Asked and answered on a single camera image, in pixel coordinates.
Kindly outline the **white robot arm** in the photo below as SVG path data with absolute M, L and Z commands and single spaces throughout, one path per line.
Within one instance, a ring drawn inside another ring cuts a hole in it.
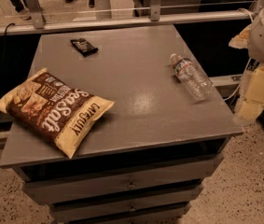
M 247 49 L 249 57 L 259 62 L 254 71 L 243 72 L 240 98 L 235 107 L 236 116 L 240 119 L 256 119 L 264 110 L 264 8 L 248 26 L 230 40 L 229 46 Z

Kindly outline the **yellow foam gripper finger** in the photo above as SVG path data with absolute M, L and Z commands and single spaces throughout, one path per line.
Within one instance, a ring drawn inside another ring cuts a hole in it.
M 252 72 L 245 87 L 235 114 L 240 119 L 255 120 L 264 110 L 264 63 Z
M 234 36 L 230 42 L 229 46 L 235 49 L 247 49 L 249 42 L 251 25 L 247 25 L 242 29 L 236 36 Z

